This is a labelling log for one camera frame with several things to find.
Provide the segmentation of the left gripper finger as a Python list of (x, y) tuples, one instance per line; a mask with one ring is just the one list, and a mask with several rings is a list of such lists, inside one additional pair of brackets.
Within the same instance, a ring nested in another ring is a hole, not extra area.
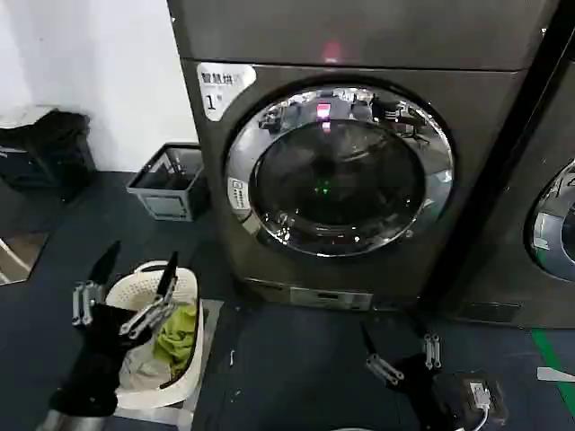
[(92, 308), (104, 303), (106, 285), (115, 267), (121, 241), (115, 241), (94, 263), (86, 280), (76, 284), (72, 292), (72, 325), (88, 326), (93, 322)]
[(152, 330), (164, 315), (171, 310), (173, 290), (177, 283), (178, 257), (179, 253), (174, 251), (159, 280), (154, 301), (121, 325), (119, 329), (121, 337), (138, 338), (146, 328)]

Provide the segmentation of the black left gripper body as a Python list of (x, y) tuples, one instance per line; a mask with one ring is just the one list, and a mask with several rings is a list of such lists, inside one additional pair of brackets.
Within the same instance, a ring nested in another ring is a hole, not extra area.
[(118, 405), (119, 372), (129, 350), (151, 339), (146, 327), (136, 339), (119, 334), (135, 313), (105, 303), (92, 307), (93, 321), (79, 329), (82, 347), (50, 407), (71, 417), (108, 417)]

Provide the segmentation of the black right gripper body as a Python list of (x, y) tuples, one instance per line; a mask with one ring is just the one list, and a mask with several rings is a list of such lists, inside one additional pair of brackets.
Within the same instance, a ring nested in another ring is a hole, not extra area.
[(447, 396), (439, 389), (437, 373), (425, 365), (424, 355), (407, 356), (393, 363), (402, 379), (392, 389), (403, 394), (411, 404), (420, 430), (454, 430), (453, 410)]

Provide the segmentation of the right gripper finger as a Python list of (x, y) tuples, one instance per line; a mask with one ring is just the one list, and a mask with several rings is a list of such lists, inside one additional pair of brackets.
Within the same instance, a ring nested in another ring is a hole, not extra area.
[(360, 324), (362, 338), (367, 349), (366, 367), (378, 379), (387, 385), (398, 385), (404, 380), (404, 374), (399, 369), (385, 361), (376, 351), (376, 346), (371, 339), (367, 327)]
[(414, 309), (408, 309), (406, 315), (414, 332), (421, 340), (422, 352), (425, 355), (425, 366), (429, 370), (439, 370), (441, 368), (440, 336), (429, 328)]

